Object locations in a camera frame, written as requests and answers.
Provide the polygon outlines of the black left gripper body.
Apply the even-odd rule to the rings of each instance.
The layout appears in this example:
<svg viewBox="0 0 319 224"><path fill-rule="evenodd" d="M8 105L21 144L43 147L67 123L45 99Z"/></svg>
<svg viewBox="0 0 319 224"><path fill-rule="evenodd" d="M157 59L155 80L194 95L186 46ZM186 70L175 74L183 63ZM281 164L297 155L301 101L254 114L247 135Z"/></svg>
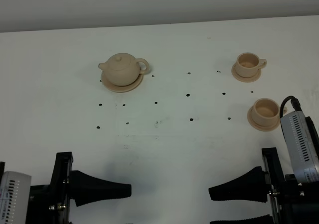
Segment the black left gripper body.
<svg viewBox="0 0 319 224"><path fill-rule="evenodd" d="M50 183L30 187L30 224L69 223L70 197L68 188L72 163L71 152L57 153Z"/></svg>

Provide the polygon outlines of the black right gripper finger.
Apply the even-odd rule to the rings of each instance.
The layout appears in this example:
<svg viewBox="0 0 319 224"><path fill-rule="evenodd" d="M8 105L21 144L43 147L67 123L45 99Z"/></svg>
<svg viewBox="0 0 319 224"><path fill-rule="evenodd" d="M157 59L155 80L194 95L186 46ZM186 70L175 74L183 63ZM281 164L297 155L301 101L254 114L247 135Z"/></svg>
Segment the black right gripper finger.
<svg viewBox="0 0 319 224"><path fill-rule="evenodd" d="M246 200L265 203L268 200L269 184L261 166L227 183L208 189L213 201Z"/></svg>
<svg viewBox="0 0 319 224"><path fill-rule="evenodd" d="M270 215L265 215L244 220L212 221L210 224L273 224L273 218Z"/></svg>

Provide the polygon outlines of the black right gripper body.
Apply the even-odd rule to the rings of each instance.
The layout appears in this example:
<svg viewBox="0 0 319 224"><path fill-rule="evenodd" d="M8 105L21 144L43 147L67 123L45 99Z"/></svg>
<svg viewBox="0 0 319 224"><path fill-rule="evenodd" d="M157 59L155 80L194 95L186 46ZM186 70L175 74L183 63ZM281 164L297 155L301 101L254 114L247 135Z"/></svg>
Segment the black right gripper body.
<svg viewBox="0 0 319 224"><path fill-rule="evenodd" d="M319 222L319 183L300 183L292 175L284 175L276 148L262 149L266 183L272 215L263 224L317 224Z"/></svg>

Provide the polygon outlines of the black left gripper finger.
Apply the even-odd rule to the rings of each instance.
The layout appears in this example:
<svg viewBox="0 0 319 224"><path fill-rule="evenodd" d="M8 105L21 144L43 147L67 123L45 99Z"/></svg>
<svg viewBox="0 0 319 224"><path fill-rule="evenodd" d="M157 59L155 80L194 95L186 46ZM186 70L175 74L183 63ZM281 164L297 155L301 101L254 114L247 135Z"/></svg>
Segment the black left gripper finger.
<svg viewBox="0 0 319 224"><path fill-rule="evenodd" d="M132 185L102 180L78 170L70 174L70 198L76 206L89 203L128 198L132 195Z"/></svg>

